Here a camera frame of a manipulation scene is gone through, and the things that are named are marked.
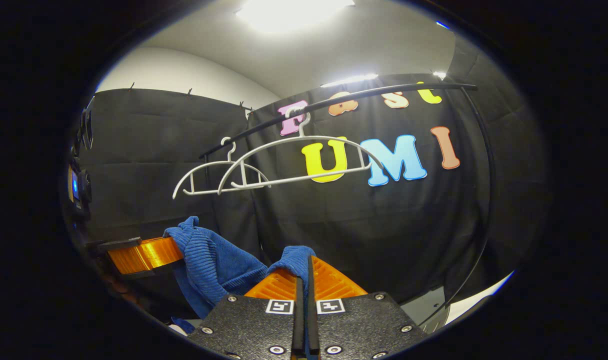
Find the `ribbed blue cloth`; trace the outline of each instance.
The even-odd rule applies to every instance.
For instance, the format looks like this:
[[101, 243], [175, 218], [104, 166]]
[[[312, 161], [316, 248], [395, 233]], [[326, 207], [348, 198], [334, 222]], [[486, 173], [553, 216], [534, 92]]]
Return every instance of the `ribbed blue cloth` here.
[[192, 323], [186, 321], [185, 319], [180, 319], [180, 317], [171, 316], [171, 321], [173, 324], [180, 327], [183, 332], [186, 334], [190, 334], [195, 331], [195, 326]]
[[308, 246], [286, 246], [281, 259], [266, 268], [255, 256], [231, 244], [208, 228], [199, 227], [197, 216], [191, 216], [177, 227], [164, 231], [172, 237], [183, 254], [173, 273], [182, 294], [195, 313], [204, 319], [226, 294], [244, 295], [278, 268], [288, 269], [302, 278], [304, 298], [309, 291]]
[[309, 296], [309, 256], [315, 256], [315, 251], [308, 246], [286, 246], [281, 253], [281, 259], [268, 268], [268, 273], [275, 269], [287, 269], [291, 274], [302, 278], [304, 283], [304, 300]]

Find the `light fixture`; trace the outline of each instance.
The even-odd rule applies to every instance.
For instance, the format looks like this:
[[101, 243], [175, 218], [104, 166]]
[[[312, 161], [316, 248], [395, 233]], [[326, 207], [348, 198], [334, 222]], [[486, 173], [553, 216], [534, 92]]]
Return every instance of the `light fixture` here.
[[435, 76], [437, 76], [440, 80], [444, 80], [444, 78], [446, 78], [446, 73], [445, 72], [435, 71], [432, 74], [435, 75]]
[[250, 0], [235, 12], [256, 30], [287, 32], [320, 23], [353, 0]]
[[340, 85], [340, 84], [348, 84], [348, 83], [354, 83], [354, 82], [361, 82], [362, 80], [372, 80], [372, 79], [375, 79], [377, 77], [378, 77], [377, 73], [367, 73], [366, 75], [355, 75], [355, 76], [347, 77], [347, 78], [342, 79], [342, 80], [337, 80], [337, 81], [334, 81], [334, 82], [329, 82], [328, 84], [320, 85], [320, 88], [328, 88], [328, 87], [333, 87], [335, 85]]

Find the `black fabric wall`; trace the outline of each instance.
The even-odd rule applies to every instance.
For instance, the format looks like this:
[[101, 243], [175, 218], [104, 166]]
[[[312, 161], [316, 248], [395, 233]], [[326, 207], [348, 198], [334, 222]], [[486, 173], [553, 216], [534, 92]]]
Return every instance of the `black fabric wall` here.
[[[526, 96], [493, 59], [473, 43], [457, 36], [448, 82], [475, 84], [470, 91], [486, 124], [496, 171], [494, 212], [489, 242], [480, 264], [455, 296], [455, 301], [490, 287], [514, 271], [528, 256], [544, 227], [553, 202], [549, 149]], [[462, 96], [450, 96], [465, 123], [473, 114]], [[453, 266], [446, 278], [446, 297], [466, 278], [467, 262]]]
[[[279, 114], [279, 108], [301, 100], [311, 104], [341, 91], [420, 81], [439, 79], [430, 74], [382, 75], [373, 80], [312, 89], [256, 110], [248, 119], [249, 126], [269, 121]], [[483, 144], [480, 152], [471, 143], [471, 126], [458, 118], [446, 91], [457, 92], [435, 90], [435, 95], [442, 96], [439, 104], [425, 102], [417, 91], [405, 91], [403, 96], [409, 106], [402, 109], [388, 107], [378, 95], [359, 99], [357, 109], [339, 116], [331, 116], [326, 108], [314, 111], [304, 130], [307, 135], [345, 136], [358, 144], [380, 139], [390, 150], [394, 150], [398, 136], [413, 135], [427, 177], [402, 177], [398, 182], [391, 178], [384, 186], [371, 187], [370, 171], [361, 171], [345, 174], [334, 182], [305, 180], [254, 191], [259, 238], [270, 260], [278, 260], [285, 246], [310, 246], [321, 259], [366, 291], [389, 292], [398, 302], [444, 284], [446, 271], [456, 260], [470, 264], [474, 256], [467, 251], [480, 242], [480, 219], [488, 201], [478, 198], [476, 189], [484, 184], [478, 177], [486, 171], [487, 158]], [[460, 167], [442, 168], [441, 149], [430, 133], [435, 126], [450, 129]], [[284, 139], [281, 129], [277, 125], [249, 136], [250, 148]], [[270, 180], [307, 175], [301, 149], [313, 142], [317, 141], [298, 141], [264, 150], [251, 158], [251, 164]], [[333, 151], [326, 141], [322, 144], [322, 165], [331, 169], [335, 165]], [[345, 148], [349, 168], [358, 167], [357, 150], [349, 145]]]
[[[92, 121], [93, 148], [80, 151], [93, 189], [90, 239], [160, 237], [166, 228], [196, 215], [202, 227], [263, 258], [250, 192], [187, 196], [181, 191], [190, 189], [187, 179], [172, 199], [180, 178], [204, 163], [198, 158], [201, 153], [246, 129], [243, 109], [172, 91], [112, 89], [95, 94]], [[209, 161], [226, 160], [228, 150], [214, 153]], [[247, 151], [245, 141], [237, 143], [238, 155]], [[211, 166], [210, 185], [205, 171], [195, 173], [196, 189], [216, 189], [226, 169]], [[133, 280], [132, 285], [188, 307], [170, 272]]]
[[[489, 127], [498, 175], [491, 237], [482, 262], [455, 300], [471, 296], [506, 276], [525, 255], [550, 201], [546, 160], [535, 118], [526, 101], [479, 50], [458, 39], [446, 82], [478, 85], [471, 91]], [[364, 287], [386, 291], [396, 301], [445, 286], [454, 294], [477, 258], [482, 223], [489, 210], [489, 169], [483, 139], [466, 99], [458, 90], [434, 90], [439, 104], [405, 91], [409, 106], [388, 107], [382, 96], [358, 100], [354, 111], [331, 116], [311, 114], [307, 135], [347, 137], [360, 143], [380, 139], [393, 150], [400, 135], [413, 135], [425, 178], [384, 186], [368, 185], [370, 171], [348, 173], [334, 182], [304, 180], [272, 188], [187, 196], [189, 182], [172, 192], [198, 156], [249, 127], [269, 121], [279, 108], [301, 100], [308, 104], [341, 91], [416, 82], [438, 82], [430, 74], [381, 75], [373, 80], [316, 88], [254, 111], [248, 121], [233, 104], [201, 96], [151, 89], [114, 89], [96, 94], [94, 144], [80, 162], [91, 174], [93, 202], [88, 224], [93, 240], [150, 239], [191, 215], [267, 265], [285, 246], [304, 245]], [[442, 153], [430, 129], [445, 126], [461, 161], [442, 168]], [[233, 160], [249, 149], [284, 139], [281, 125], [237, 142]], [[306, 175], [304, 146], [298, 141], [259, 152], [249, 164], [270, 180]], [[335, 165], [322, 141], [322, 165]], [[345, 146], [349, 167], [358, 167], [357, 151]], [[211, 154], [225, 160], [230, 147]], [[212, 166], [194, 176], [197, 189], [216, 189], [227, 166]], [[239, 171], [230, 181], [240, 183]], [[144, 291], [186, 307], [171, 273], [135, 280]]]

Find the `clothes hanger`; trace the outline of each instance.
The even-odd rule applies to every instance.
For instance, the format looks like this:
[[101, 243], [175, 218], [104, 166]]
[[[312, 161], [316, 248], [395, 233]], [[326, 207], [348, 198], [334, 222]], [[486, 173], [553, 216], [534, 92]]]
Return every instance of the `clothes hanger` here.
[[[292, 112], [302, 111], [302, 109], [304, 109], [303, 106], [300, 106], [300, 107], [293, 106], [293, 107], [291, 107], [290, 109], [286, 110], [285, 118], [286, 119], [290, 118]], [[293, 183], [293, 182], [300, 182], [302, 180], [310, 180], [310, 179], [313, 179], [313, 178], [320, 178], [322, 176], [338, 175], [338, 174], [348, 174], [348, 173], [355, 173], [355, 172], [358, 172], [358, 171], [367, 171], [367, 170], [370, 170], [373, 162], [375, 162], [375, 164], [377, 164], [377, 166], [380, 169], [384, 170], [384, 166], [382, 165], [382, 162], [375, 155], [373, 155], [370, 151], [366, 150], [365, 148], [363, 148], [358, 143], [355, 143], [355, 142], [350, 141], [348, 139], [342, 139], [340, 137], [322, 136], [322, 135], [304, 135], [304, 126], [306, 126], [310, 121], [311, 121], [311, 114], [310, 114], [310, 112], [307, 112], [306, 113], [306, 119], [304, 119], [304, 121], [302, 121], [302, 123], [299, 124], [299, 136], [288, 137], [286, 139], [279, 139], [279, 140], [276, 140], [276, 141], [272, 141], [272, 142], [266, 143], [266, 144], [264, 144], [262, 146], [259, 146], [258, 148], [254, 148], [253, 150], [250, 150], [249, 152], [247, 152], [244, 155], [242, 155], [242, 157], [240, 157], [236, 162], [234, 162], [234, 164], [232, 164], [228, 168], [228, 170], [226, 171], [226, 173], [222, 177], [222, 180], [219, 182], [219, 186], [217, 187], [217, 194], [219, 195], [222, 192], [226, 191], [226, 189], [224, 189], [224, 183], [229, 178], [229, 176], [231, 175], [231, 173], [233, 173], [233, 170], [237, 166], [240, 166], [240, 170], [242, 172], [242, 185], [236, 184], [235, 182], [231, 182], [230, 184], [231, 184], [232, 187], [234, 187], [235, 189], [238, 189], [238, 190], [258, 189], [258, 188], [264, 187], [266, 185], [271, 186], [271, 185], [277, 185], [277, 184]], [[244, 164], [244, 160], [246, 160], [247, 158], [249, 158], [251, 155], [253, 155], [254, 153], [258, 153], [259, 151], [265, 150], [267, 148], [272, 148], [273, 146], [278, 146], [280, 144], [286, 144], [288, 142], [297, 142], [297, 141], [311, 141], [311, 140], [316, 140], [316, 141], [339, 141], [339, 142], [343, 142], [345, 144], [349, 144], [349, 145], [354, 146], [355, 148], [357, 148], [357, 153], [359, 155], [359, 164], [361, 166], [358, 167], [358, 168], [350, 168], [350, 169], [346, 169], [346, 170], [325, 172], [323, 174], [317, 173], [315, 175], [296, 176], [296, 177], [290, 177], [290, 178], [281, 178], [279, 180], [271, 180], [271, 181], [268, 181], [268, 182], [263, 182], [261, 185], [260, 184], [248, 184], [247, 183], [247, 176], [246, 176], [246, 171], [244, 171], [244, 168], [248, 167], [248, 165]], [[364, 158], [362, 157], [362, 151], [364, 153], [366, 153], [370, 157], [370, 159], [372, 160], [372, 161], [369, 161], [368, 165], [366, 165], [366, 166], [364, 166]]]
[[[228, 136], [223, 137], [222, 140], [220, 141], [220, 144], [224, 145], [224, 142], [228, 141], [230, 139], [231, 138]], [[209, 166], [221, 165], [221, 164], [235, 164], [235, 162], [233, 162], [231, 160], [231, 154], [235, 151], [236, 148], [237, 148], [237, 145], [235, 144], [235, 141], [233, 141], [233, 148], [227, 153], [226, 161], [206, 162], [206, 164], [201, 164], [200, 166], [197, 166], [197, 167], [191, 169], [190, 171], [188, 171], [184, 176], [182, 176], [182, 178], [179, 180], [179, 182], [175, 186], [175, 190], [173, 191], [173, 199], [176, 198], [176, 194], [178, 194], [178, 189], [180, 189], [180, 185], [182, 185], [184, 180], [186, 180], [186, 178], [188, 178], [188, 177], [190, 177], [190, 191], [187, 191], [186, 189], [182, 189], [183, 193], [185, 193], [188, 196], [215, 194], [215, 193], [217, 193], [219, 195], [223, 192], [237, 192], [237, 191], [243, 190], [243, 189], [218, 188], [217, 190], [195, 191], [195, 185], [194, 185], [194, 181], [193, 181], [193, 173], [195, 173], [196, 171], [198, 171], [200, 169], [203, 169], [203, 168], [209, 167]], [[254, 187], [254, 189], [259, 189], [259, 188], [265, 187], [265, 185], [263, 185], [265, 183], [262, 183], [262, 179], [264, 179], [265, 182], [268, 182], [268, 178], [266, 178], [265, 174], [263, 174], [262, 171], [256, 169], [255, 167], [253, 167], [249, 164], [245, 164], [244, 167], [247, 167], [257, 173], [257, 183], [254, 184], [254, 185], [256, 185], [256, 187]]]

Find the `yellow letter u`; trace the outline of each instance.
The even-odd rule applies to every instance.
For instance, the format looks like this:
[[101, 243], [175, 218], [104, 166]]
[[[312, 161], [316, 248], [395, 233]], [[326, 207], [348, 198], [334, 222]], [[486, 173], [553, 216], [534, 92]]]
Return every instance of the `yellow letter u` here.
[[[338, 136], [338, 139], [346, 140], [345, 136]], [[335, 155], [335, 167], [331, 170], [324, 170], [322, 167], [322, 155], [320, 151], [324, 148], [321, 142], [312, 143], [302, 148], [302, 154], [306, 157], [306, 171], [308, 175], [326, 174], [333, 171], [343, 171], [347, 169], [345, 143], [337, 140], [329, 140], [328, 145], [333, 148]], [[312, 180], [318, 183], [329, 183], [343, 177], [343, 173], [314, 177]]]

